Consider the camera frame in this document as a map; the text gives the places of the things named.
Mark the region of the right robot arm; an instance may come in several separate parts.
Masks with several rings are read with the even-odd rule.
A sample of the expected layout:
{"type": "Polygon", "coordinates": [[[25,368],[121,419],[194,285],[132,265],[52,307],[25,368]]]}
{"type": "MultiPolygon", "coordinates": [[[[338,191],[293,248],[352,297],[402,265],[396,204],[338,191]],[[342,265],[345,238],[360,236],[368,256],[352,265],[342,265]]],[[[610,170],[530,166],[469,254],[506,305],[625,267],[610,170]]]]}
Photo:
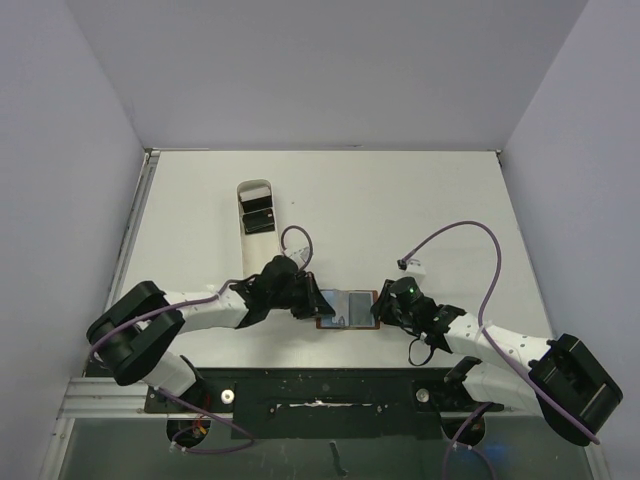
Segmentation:
{"type": "Polygon", "coordinates": [[[587,446],[623,399],[613,378],[577,337],[534,337],[479,321],[438,304],[416,280],[385,282],[373,317],[417,337],[432,350],[460,356],[445,377],[448,402],[459,409],[492,403],[545,419],[572,444],[587,446]]]}

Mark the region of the silver VIP card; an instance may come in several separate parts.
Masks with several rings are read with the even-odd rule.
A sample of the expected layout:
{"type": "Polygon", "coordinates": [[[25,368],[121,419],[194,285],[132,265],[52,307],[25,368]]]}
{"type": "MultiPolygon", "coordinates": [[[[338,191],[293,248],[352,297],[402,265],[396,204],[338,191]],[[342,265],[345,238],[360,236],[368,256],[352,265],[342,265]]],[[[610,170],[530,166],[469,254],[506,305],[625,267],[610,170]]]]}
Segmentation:
{"type": "Polygon", "coordinates": [[[324,315],[316,322],[318,329],[348,329],[350,327],[349,314],[338,312],[335,315],[324,315]]]}

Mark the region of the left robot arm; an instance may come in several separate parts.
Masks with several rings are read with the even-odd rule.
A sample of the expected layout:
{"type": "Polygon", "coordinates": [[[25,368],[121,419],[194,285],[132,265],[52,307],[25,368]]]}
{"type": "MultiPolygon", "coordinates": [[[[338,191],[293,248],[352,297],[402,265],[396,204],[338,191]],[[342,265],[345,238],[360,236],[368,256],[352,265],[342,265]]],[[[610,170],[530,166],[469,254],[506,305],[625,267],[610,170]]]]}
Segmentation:
{"type": "Polygon", "coordinates": [[[200,405],[201,376],[183,355],[169,351],[182,331],[243,329],[264,321],[273,310],[300,320],[333,316],[315,276],[291,258],[277,255],[261,272],[230,279],[209,294],[165,292],[147,280],[135,285],[91,324],[90,354],[120,386],[139,381],[167,394],[180,410],[200,405]]]}

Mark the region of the brown leather card holder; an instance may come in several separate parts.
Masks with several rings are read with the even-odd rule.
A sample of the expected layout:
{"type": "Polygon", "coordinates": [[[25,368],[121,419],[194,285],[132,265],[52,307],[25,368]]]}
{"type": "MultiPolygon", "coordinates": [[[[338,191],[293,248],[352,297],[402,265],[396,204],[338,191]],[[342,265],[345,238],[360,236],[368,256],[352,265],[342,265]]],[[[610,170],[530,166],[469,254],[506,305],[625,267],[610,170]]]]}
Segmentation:
{"type": "Polygon", "coordinates": [[[350,327],[319,330],[378,330],[380,328],[380,321],[371,311],[378,300],[376,290],[322,290],[321,292],[336,313],[349,314],[350,327]]]}

